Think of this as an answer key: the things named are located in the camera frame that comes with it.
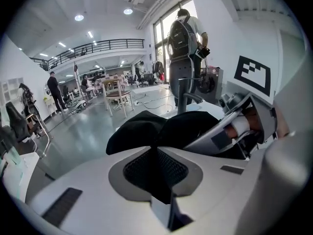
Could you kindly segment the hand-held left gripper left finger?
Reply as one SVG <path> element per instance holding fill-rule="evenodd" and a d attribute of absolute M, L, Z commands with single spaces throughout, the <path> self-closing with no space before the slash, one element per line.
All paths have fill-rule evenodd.
<path fill-rule="evenodd" d="M 85 162 L 43 188 L 29 202 L 39 216 L 67 188 L 82 191 L 59 229 L 71 235 L 166 235 L 168 229 L 156 217 L 148 202 L 128 201 L 111 186 L 111 167 L 148 147 L 130 149 Z"/>

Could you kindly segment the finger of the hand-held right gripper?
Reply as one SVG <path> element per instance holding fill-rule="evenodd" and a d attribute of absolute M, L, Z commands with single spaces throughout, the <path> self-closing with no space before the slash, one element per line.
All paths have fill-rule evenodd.
<path fill-rule="evenodd" d="M 237 138 L 230 138 L 225 131 L 225 127 L 234 119 L 235 117 L 223 118 L 209 131 L 186 145 L 183 150 L 196 154 L 213 156 L 231 149 L 243 138 L 254 133 L 252 130 L 244 131 L 242 134 L 238 135 Z"/>

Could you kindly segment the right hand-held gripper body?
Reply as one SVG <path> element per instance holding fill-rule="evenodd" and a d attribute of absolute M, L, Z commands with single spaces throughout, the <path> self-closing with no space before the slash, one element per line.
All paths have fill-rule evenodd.
<path fill-rule="evenodd" d="M 278 130 L 278 112 L 274 105 L 258 95 L 233 84 L 238 92 L 223 94 L 219 104 L 224 118 L 219 122 L 219 145 L 236 145 L 242 139 L 253 136 L 256 143 L 262 144 Z M 252 129 L 245 110 L 252 109 L 259 129 Z"/>

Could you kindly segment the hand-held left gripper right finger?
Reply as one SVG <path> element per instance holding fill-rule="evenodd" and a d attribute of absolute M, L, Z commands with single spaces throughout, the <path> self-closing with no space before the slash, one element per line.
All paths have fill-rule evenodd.
<path fill-rule="evenodd" d="M 173 233 L 175 235 L 233 235 L 247 195 L 243 170 L 247 161 L 217 158 L 195 154 L 171 147 L 160 147 L 177 161 L 186 159 L 192 163 L 189 172 L 197 167 L 203 177 L 198 187 L 189 196 L 177 197 L 180 213 L 193 221 Z"/>

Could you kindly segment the person's right hand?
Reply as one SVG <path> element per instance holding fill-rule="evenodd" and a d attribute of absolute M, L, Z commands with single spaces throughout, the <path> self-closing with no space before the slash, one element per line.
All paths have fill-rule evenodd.
<path fill-rule="evenodd" d="M 256 109 L 254 107 L 245 109 L 224 130 L 231 139 L 237 138 L 247 131 L 260 131 L 261 125 Z"/>

